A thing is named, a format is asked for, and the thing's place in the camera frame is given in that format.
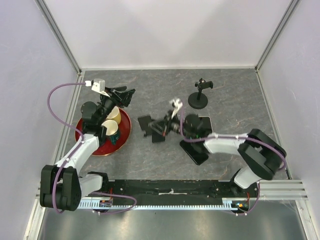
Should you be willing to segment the black folding phone stand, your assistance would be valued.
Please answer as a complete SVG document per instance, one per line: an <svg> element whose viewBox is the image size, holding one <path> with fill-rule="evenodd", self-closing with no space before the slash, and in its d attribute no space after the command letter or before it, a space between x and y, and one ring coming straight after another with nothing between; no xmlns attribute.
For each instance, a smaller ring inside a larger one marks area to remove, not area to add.
<svg viewBox="0 0 320 240"><path fill-rule="evenodd" d="M140 125L140 128L142 131L145 131L144 137L151 136L152 138L152 129L151 127L148 127L148 123L152 121L152 118L150 115L141 116L138 118L138 123ZM162 143L164 141L152 141L152 143Z"/></svg>

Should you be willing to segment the pink-case smartphone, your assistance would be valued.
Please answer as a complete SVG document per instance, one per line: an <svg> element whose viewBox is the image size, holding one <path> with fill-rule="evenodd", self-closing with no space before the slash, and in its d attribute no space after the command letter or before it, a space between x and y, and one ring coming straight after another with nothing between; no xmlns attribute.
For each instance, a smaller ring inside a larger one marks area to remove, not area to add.
<svg viewBox="0 0 320 240"><path fill-rule="evenodd" d="M200 129L204 132L213 132L211 118L209 116L200 116Z"/></svg>

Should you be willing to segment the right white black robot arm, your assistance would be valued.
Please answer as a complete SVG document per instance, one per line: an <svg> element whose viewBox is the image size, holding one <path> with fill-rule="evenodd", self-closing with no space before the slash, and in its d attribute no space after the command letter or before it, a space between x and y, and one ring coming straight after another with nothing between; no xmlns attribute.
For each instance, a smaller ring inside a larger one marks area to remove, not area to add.
<svg viewBox="0 0 320 240"><path fill-rule="evenodd" d="M182 135L180 146L197 165L206 161L210 154L241 156L247 166L238 170L229 184L229 191L235 197L242 196L253 183L272 180L287 166L286 151L257 128L243 134L218 134L203 117L197 114L178 117L173 111L161 119L147 115L139 117L138 121L144 135L151 136L153 143L164 142L170 132Z"/></svg>

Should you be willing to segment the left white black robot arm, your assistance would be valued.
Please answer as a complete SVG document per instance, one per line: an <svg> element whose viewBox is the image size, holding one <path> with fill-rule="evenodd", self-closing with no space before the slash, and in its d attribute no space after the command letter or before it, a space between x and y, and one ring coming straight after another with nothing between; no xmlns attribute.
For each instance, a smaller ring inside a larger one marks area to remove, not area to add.
<svg viewBox="0 0 320 240"><path fill-rule="evenodd" d="M79 139L71 150L54 165L45 165L41 170L39 203L53 208L59 214L75 211L83 197L97 194L106 196L110 191L107 173L91 171L85 177L78 174L89 157L107 141L107 127L103 122L115 107L128 107L135 89L126 86L92 87L100 95L100 101L82 104L81 129L75 129Z"/></svg>

